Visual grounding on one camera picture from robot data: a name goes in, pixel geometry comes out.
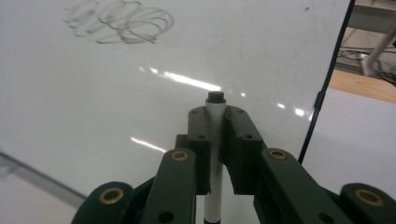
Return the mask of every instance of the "marker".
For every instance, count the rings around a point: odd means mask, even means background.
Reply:
[[[219,147],[221,145],[225,103],[224,92],[222,91],[210,91],[205,103],[212,140],[210,148],[211,192],[205,196],[205,224],[220,224],[221,220],[222,164],[219,161]]]

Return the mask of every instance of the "marker scribble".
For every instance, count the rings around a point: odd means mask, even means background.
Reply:
[[[111,1],[101,7],[98,1],[79,0],[68,5],[64,22],[73,35],[83,37],[102,33],[96,39],[99,44],[155,44],[157,37],[171,29],[175,22],[167,11],[143,7],[136,1]]]

